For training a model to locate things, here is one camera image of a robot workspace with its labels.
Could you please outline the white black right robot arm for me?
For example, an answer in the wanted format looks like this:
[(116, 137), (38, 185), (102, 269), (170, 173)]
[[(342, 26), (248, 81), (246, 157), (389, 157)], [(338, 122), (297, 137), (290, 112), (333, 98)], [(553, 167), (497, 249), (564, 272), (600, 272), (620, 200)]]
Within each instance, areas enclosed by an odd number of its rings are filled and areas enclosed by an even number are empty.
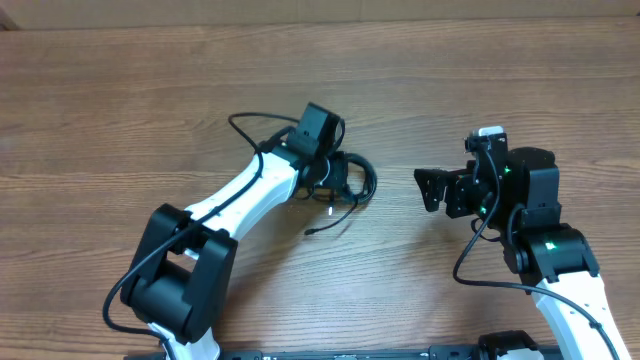
[[(565, 359), (629, 358), (595, 254), (581, 231), (560, 220), (560, 172), (554, 154), (496, 145), (475, 145), (470, 151), (474, 158), (461, 170), (414, 172), (427, 211), (444, 203), (450, 218), (474, 218), (474, 234), (456, 260), (454, 280), (531, 296)], [(463, 262), (488, 229), (497, 231), (495, 240), (518, 281), (461, 276)]]

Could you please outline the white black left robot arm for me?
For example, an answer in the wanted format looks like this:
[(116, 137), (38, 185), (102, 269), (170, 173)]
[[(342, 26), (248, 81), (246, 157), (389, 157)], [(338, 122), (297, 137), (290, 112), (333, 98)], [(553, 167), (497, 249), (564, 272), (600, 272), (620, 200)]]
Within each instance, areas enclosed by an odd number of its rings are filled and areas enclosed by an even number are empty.
[(129, 270), (114, 285), (157, 338), (160, 359), (216, 359), (212, 334), (221, 315), (240, 240), (302, 186), (324, 184), (342, 143), (345, 121), (314, 103), (270, 138), (249, 144), (254, 155), (232, 181), (181, 210), (150, 216)]

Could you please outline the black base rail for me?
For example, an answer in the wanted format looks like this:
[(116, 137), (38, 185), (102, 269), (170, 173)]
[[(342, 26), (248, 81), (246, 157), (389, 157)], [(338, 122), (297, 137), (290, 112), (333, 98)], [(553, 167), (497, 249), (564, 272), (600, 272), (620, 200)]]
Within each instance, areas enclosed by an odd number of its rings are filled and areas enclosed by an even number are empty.
[(223, 360), (563, 360), (560, 348), (540, 345), (523, 330), (481, 335), (476, 344), (431, 345), (424, 349), (261, 352), (223, 350)]

